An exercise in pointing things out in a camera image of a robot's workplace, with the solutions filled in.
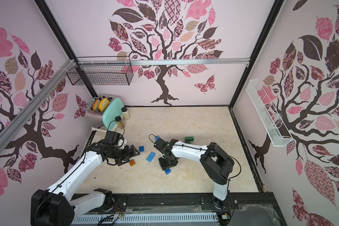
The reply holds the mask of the small dark green lego brick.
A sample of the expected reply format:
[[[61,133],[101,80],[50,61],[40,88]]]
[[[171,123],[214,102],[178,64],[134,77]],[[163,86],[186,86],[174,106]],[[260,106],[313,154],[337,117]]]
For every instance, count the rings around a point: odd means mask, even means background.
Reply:
[[[194,141],[194,137],[185,137],[185,142],[190,143]]]

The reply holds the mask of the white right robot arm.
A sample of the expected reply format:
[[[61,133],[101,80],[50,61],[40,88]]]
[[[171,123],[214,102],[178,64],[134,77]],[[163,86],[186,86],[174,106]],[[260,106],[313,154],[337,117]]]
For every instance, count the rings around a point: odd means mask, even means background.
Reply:
[[[228,203],[230,175],[235,161],[217,143],[211,142],[207,146],[196,146],[177,139],[167,142],[158,138],[153,146],[162,154],[159,158],[162,170],[177,166],[180,158],[200,163],[214,182],[212,193],[214,206],[219,210],[225,208]]]

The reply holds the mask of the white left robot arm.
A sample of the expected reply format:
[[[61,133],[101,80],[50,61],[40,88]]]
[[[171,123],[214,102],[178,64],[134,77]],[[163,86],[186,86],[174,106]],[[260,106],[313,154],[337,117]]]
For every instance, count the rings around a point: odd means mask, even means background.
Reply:
[[[97,208],[111,209],[114,206],[112,192],[95,189],[80,198],[73,199],[76,190],[91,172],[103,162],[112,166],[129,163],[140,151],[127,145],[124,136],[107,131],[105,138],[86,147],[83,156],[62,178],[46,190],[37,190],[31,198],[32,226],[69,226],[83,214]]]

